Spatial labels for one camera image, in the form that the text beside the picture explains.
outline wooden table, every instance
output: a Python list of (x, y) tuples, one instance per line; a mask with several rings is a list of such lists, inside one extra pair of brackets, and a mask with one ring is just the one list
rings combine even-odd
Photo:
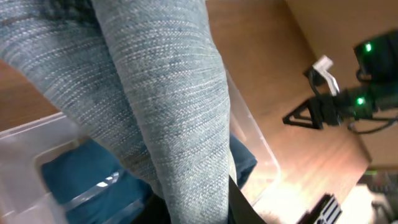
[[(357, 136), (344, 127), (314, 131), (282, 124), (283, 115), (312, 95), (302, 72), (315, 61), (289, 8), (282, 1), (207, 5), (215, 44), (282, 168), (281, 182), (261, 205), (280, 216), (269, 223), (294, 222), (326, 192), (342, 202), (368, 166)], [(0, 131), (56, 112), (0, 62)]]

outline blue-gray fabric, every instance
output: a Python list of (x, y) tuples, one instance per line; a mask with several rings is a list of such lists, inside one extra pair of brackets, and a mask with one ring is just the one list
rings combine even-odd
[(149, 183), (172, 223), (227, 222), (229, 96), (203, 0), (0, 6), (0, 58)]

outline robotic arm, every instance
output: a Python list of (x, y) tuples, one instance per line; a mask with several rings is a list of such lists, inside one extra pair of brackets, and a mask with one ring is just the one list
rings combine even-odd
[[(398, 108), (398, 30), (366, 40), (354, 48), (359, 70), (356, 73), (361, 86), (340, 91), (335, 78), (328, 73), (333, 62), (323, 56), (304, 75), (309, 79), (315, 96), (307, 99), (283, 117), (284, 124), (304, 128), (323, 129), (323, 124), (340, 126), (344, 120), (354, 120), (348, 129), (356, 134), (371, 134), (398, 122), (395, 118), (378, 118), (378, 111)], [(327, 82), (330, 93), (320, 94), (316, 86)], [(302, 116), (309, 110), (310, 116)], [(355, 121), (378, 121), (376, 129), (357, 131)]]

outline plastic bin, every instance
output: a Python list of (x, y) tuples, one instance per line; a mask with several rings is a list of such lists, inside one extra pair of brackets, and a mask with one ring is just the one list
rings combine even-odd
[[(256, 156), (257, 166), (243, 188), (254, 205), (280, 176), (279, 165), (239, 91), (228, 75), (231, 130)], [(42, 181), (39, 167), (77, 147), (83, 131), (62, 113), (0, 133), (0, 215), (4, 224), (66, 224)]]

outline folded cloth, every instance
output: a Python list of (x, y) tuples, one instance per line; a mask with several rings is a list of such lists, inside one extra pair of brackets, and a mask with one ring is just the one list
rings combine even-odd
[[(93, 140), (65, 152), (42, 166), (44, 181), (56, 201), (65, 206), (71, 224), (104, 223), (134, 202), (118, 223), (129, 223), (140, 213), (152, 195), (150, 186), (124, 170), (119, 161)], [(107, 182), (108, 177), (115, 182)], [(97, 191), (88, 192), (93, 187)], [(89, 200), (78, 204), (81, 194)]]
[(149, 183), (174, 224), (226, 223), (229, 96), (205, 1), (92, 2), (0, 0), (0, 58)]
[(236, 184), (242, 189), (257, 165), (257, 160), (233, 133), (229, 135), (229, 146), (236, 166)]

